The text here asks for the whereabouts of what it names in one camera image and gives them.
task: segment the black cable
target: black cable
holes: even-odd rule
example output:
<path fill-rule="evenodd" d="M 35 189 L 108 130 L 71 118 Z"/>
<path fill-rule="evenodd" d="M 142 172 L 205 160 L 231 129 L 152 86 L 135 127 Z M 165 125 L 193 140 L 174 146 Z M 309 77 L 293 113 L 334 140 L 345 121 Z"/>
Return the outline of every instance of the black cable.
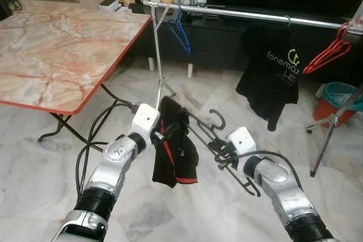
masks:
<path fill-rule="evenodd" d="M 92 142 L 91 145 L 107 145 L 107 142 Z M 83 149 L 81 149 L 81 151 L 79 152 L 78 156 L 77 156 L 77 160 L 75 162 L 75 186 L 77 188 L 77 196 L 78 198 L 81 196 L 81 192 L 80 192 L 80 184 L 79 184 L 79 164 L 81 162 L 81 157 L 83 155 L 83 153 L 86 150 L 87 145 L 85 145 L 83 147 Z"/>
<path fill-rule="evenodd" d="M 247 153 L 244 153 L 244 154 L 241 154 L 241 155 L 233 156 L 233 158 L 234 159 L 235 158 L 240 159 L 240 158 L 243 158 L 243 157 L 247 157 L 247 156 L 251 156 L 251 155 L 257 155 L 257 154 L 273 155 L 273 156 L 279 157 L 282 160 L 284 160 L 285 163 L 289 166 L 289 168 L 293 172 L 293 175 L 294 175 L 294 178 L 296 180 L 297 185 L 300 187 L 301 190 L 303 190 L 300 179 L 299 179 L 299 176 L 297 175 L 297 172 L 296 172 L 294 166 L 292 165 L 292 163 L 286 157 L 284 157 L 283 155 L 281 155 L 279 153 L 272 152 L 272 151 L 259 150 L 259 151 L 251 151 L 251 152 L 247 152 Z M 231 163 L 231 160 L 232 160 L 231 158 L 228 158 L 226 160 L 220 160 L 218 162 L 219 163 L 227 163 L 227 162 Z"/>
<path fill-rule="evenodd" d="M 117 97 L 117 96 L 115 96 L 103 83 L 101 84 L 101 87 L 103 88 L 103 90 L 105 90 L 105 92 L 107 93 L 107 94 L 109 94 L 110 95 L 110 97 L 112 97 L 113 99 L 115 99 L 115 100 L 117 100 L 117 101 L 119 101 L 119 102 L 121 102 L 121 103 L 126 103 L 126 104 L 129 104 L 129 105 L 132 105 L 132 103 L 131 102 L 129 102 L 129 101 L 127 101 L 127 100 L 123 100 L 123 99 L 121 99 L 121 98 L 119 98 L 119 97 Z"/>
<path fill-rule="evenodd" d="M 92 123 L 90 132 L 88 134 L 88 140 L 87 140 L 87 145 L 86 145 L 85 161 L 83 163 L 83 171 L 82 171 L 81 183 L 79 184 L 79 192 L 80 192 L 79 195 L 82 194 L 83 185 L 85 183 L 86 172 L 87 172 L 87 164 L 88 164 L 88 156 L 89 156 L 89 153 L 90 153 L 90 146 L 91 146 L 91 141 L 92 141 L 93 130 L 94 130 L 97 122 L 100 120 L 100 118 L 105 113 L 107 113 L 110 109 L 113 109 L 113 108 L 118 107 L 118 106 L 126 106 L 126 107 L 129 107 L 129 105 L 128 104 L 125 104 L 125 103 L 117 103 L 115 105 L 112 105 L 112 106 L 106 108 L 104 111 L 102 111 L 102 113 L 100 115 L 98 115 L 97 118 L 95 119 L 95 121 Z"/>

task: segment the silver robot arm segment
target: silver robot arm segment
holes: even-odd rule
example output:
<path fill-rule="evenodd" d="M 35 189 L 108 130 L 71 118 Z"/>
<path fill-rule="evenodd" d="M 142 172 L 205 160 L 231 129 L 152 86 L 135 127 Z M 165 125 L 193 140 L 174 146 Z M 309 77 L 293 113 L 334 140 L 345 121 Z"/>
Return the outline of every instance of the silver robot arm segment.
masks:
<path fill-rule="evenodd" d="M 107 222 L 124 185 L 125 173 L 136 156 L 151 146 L 150 134 L 158 118 L 157 110 L 147 104 L 140 105 L 128 136 L 105 147 L 101 163 L 52 242 L 104 240 Z"/>
<path fill-rule="evenodd" d="M 235 153 L 242 155 L 255 148 L 255 142 L 246 128 L 232 132 L 228 139 Z M 263 188 L 290 238 L 294 242 L 334 242 L 319 213 L 298 186 L 290 168 L 277 164 L 269 158 L 250 156 L 240 158 L 238 172 L 249 176 Z"/>

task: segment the black t-shirt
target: black t-shirt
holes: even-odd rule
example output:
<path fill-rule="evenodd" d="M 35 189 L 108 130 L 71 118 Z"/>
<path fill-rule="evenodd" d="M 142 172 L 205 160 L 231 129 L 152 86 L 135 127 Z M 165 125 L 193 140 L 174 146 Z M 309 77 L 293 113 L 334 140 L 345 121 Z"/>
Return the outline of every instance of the black t-shirt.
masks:
<path fill-rule="evenodd" d="M 285 25 L 253 24 L 244 33 L 242 46 L 251 61 L 236 91 L 274 131 L 284 105 L 298 101 L 301 68 L 290 29 Z"/>

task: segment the red trim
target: red trim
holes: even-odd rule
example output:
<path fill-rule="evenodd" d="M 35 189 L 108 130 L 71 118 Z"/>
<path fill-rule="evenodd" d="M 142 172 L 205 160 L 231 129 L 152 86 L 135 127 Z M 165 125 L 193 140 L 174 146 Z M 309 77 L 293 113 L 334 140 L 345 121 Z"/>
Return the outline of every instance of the red trim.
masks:
<path fill-rule="evenodd" d="M 10 101 L 4 101 L 4 100 L 0 100 L 0 103 L 2 104 L 8 104 L 8 105 L 13 105 L 13 106 L 18 106 L 18 107 L 22 107 L 22 108 L 29 108 L 29 109 L 35 109 L 35 110 L 40 110 L 40 111 L 44 111 L 44 112 L 50 112 L 50 113 L 58 113 L 58 114 L 65 114 L 68 116 L 73 116 L 77 113 L 79 113 L 82 108 L 85 106 L 85 104 L 89 101 L 89 99 L 92 97 L 92 95 L 97 91 L 97 89 L 100 87 L 100 85 L 108 78 L 108 76 L 113 72 L 113 70 L 115 69 L 116 65 L 121 61 L 121 59 L 123 58 L 123 56 L 126 54 L 126 52 L 129 50 L 129 48 L 132 46 L 132 44 L 135 42 L 135 40 L 137 39 L 137 37 L 141 34 L 141 32 L 146 28 L 146 26 L 149 24 L 150 22 L 150 17 L 148 18 L 148 20 L 145 22 L 145 24 L 141 27 L 141 29 L 137 32 L 137 34 L 135 35 L 134 38 L 132 38 L 132 40 L 129 42 L 129 44 L 127 45 L 127 47 L 124 49 L 124 51 L 122 51 L 122 53 L 119 55 L 119 57 L 116 59 L 116 61 L 111 65 L 111 67 L 107 70 L 107 72 L 105 73 L 105 75 L 100 79 L 100 81 L 97 82 L 97 84 L 95 85 L 95 87 L 92 89 L 92 91 L 85 97 L 85 99 L 83 99 L 82 103 L 78 106 L 78 108 L 74 111 L 62 111 L 62 110 L 57 110 L 57 109 L 49 109 L 49 108 L 43 108 L 43 107 L 38 107 L 38 106 L 33 106 L 33 105 L 27 105 L 27 104 L 22 104 L 22 103 L 15 103 L 15 102 L 10 102 Z"/>
<path fill-rule="evenodd" d="M 164 121 L 163 120 L 161 121 L 160 133 L 161 134 L 164 133 Z M 174 161 L 172 159 L 172 155 L 171 155 L 171 151 L 170 151 L 168 142 L 164 141 L 163 144 L 164 144 L 164 148 L 166 150 L 166 153 L 168 154 L 168 157 L 170 159 L 170 162 L 171 162 L 172 166 L 174 167 L 173 175 L 174 175 L 175 179 L 177 180 L 177 182 L 180 182 L 182 184 L 194 184 L 194 183 L 198 182 L 198 179 L 185 179 L 185 178 L 179 178 L 179 177 L 176 176 L 176 174 L 175 174 L 175 164 L 174 164 Z"/>
<path fill-rule="evenodd" d="M 196 182 L 198 182 L 198 179 L 183 179 L 183 178 L 178 178 L 176 177 L 176 180 L 182 184 L 195 184 Z"/>

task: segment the power cord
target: power cord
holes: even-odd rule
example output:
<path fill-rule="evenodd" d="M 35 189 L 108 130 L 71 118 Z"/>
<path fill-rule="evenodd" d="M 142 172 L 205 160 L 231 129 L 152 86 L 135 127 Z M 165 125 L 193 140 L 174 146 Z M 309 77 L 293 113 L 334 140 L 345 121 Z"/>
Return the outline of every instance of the power cord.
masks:
<path fill-rule="evenodd" d="M 79 159 L 77 158 L 76 161 L 76 186 L 77 186 L 77 194 L 78 194 L 78 198 L 77 201 L 79 200 L 79 198 L 81 197 L 81 194 L 83 192 L 83 186 L 85 183 L 85 178 L 86 178 L 86 172 L 87 172 L 87 165 L 88 165 L 88 156 L 90 153 L 90 146 L 92 145 L 92 135 L 93 135 L 93 130 L 95 129 L 95 126 L 97 124 L 97 122 L 101 119 L 101 117 L 106 114 L 110 109 L 119 107 L 119 106 L 126 106 L 130 108 L 130 104 L 128 103 L 117 103 L 114 104 L 108 108 L 106 108 L 104 111 L 102 111 L 102 113 L 100 115 L 97 116 L 97 118 L 95 119 L 95 121 L 92 123 L 90 132 L 88 134 L 88 140 L 87 140 L 87 144 L 85 145 L 85 147 L 79 152 Z M 83 162 L 83 170 L 82 170 L 82 177 L 81 177 L 81 182 L 79 182 L 79 162 L 81 161 L 81 156 L 82 154 L 85 152 L 85 160 Z"/>

